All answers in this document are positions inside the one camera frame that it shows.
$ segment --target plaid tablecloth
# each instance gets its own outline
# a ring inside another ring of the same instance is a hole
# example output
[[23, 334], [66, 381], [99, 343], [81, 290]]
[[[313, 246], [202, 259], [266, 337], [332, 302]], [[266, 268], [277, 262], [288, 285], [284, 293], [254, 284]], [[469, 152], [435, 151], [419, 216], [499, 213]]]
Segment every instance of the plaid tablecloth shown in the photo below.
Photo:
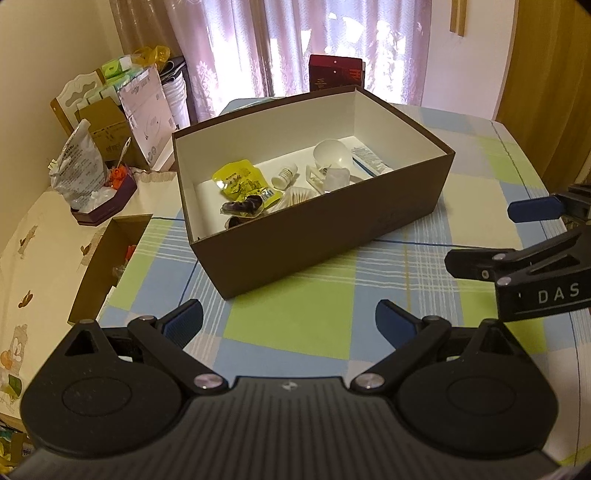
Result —
[[[488, 120], [400, 106], [449, 144], [456, 157], [436, 210], [400, 230], [274, 284], [224, 301], [196, 261], [173, 182], [100, 323], [162, 316], [187, 299], [204, 308], [186, 352], [226, 377], [355, 375], [392, 351], [375, 326], [380, 299], [418, 317], [476, 326], [496, 317], [493, 285], [455, 280], [452, 247], [521, 249], [564, 231], [561, 221], [513, 224], [509, 202], [547, 195], [515, 140]], [[546, 451], [572, 463], [591, 457], [591, 321], [579, 311], [509, 324], [560, 403]]]

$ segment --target chair backrest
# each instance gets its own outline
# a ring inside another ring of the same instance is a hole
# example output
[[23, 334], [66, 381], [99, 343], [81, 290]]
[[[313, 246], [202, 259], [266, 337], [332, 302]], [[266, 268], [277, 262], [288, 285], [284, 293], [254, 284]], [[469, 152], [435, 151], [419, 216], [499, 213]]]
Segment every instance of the chair backrest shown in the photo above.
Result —
[[102, 75], [98, 71], [78, 75], [64, 86], [61, 93], [51, 102], [51, 109], [68, 135], [71, 135], [78, 125], [76, 119], [76, 104], [89, 93], [94, 95], [103, 85]]

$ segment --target yellow snack package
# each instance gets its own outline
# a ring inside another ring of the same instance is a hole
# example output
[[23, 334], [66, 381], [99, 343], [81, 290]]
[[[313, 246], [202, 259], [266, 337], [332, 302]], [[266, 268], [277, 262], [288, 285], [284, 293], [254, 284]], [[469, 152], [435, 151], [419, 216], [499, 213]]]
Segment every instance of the yellow snack package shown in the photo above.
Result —
[[281, 192], [269, 187], [261, 171], [248, 160], [224, 165], [213, 174], [212, 180], [233, 202], [244, 202], [246, 197], [258, 195], [262, 198], [263, 208], [267, 208], [282, 196]]

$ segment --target white letter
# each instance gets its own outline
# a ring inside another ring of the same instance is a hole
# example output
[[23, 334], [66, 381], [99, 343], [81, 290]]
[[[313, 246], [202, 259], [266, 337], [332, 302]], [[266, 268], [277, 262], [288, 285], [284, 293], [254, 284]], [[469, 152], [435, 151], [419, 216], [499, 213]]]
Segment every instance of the white letter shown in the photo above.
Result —
[[558, 287], [556, 289], [556, 295], [554, 295], [554, 301], [556, 301], [558, 299], [563, 299], [564, 300], [564, 295], [562, 293], [562, 288], [560, 288], [560, 287]]

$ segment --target wall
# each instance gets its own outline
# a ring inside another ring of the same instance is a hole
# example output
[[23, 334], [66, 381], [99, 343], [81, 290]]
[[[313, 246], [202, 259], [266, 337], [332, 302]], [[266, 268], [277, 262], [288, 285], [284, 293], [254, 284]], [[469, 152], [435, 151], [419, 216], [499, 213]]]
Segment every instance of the wall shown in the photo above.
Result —
[[0, 252], [49, 185], [47, 164], [67, 139], [49, 102], [116, 55], [98, 1], [0, 1]]
[[466, 35], [449, 31], [451, 0], [433, 0], [423, 106], [492, 119], [505, 81], [516, 0], [467, 0]]

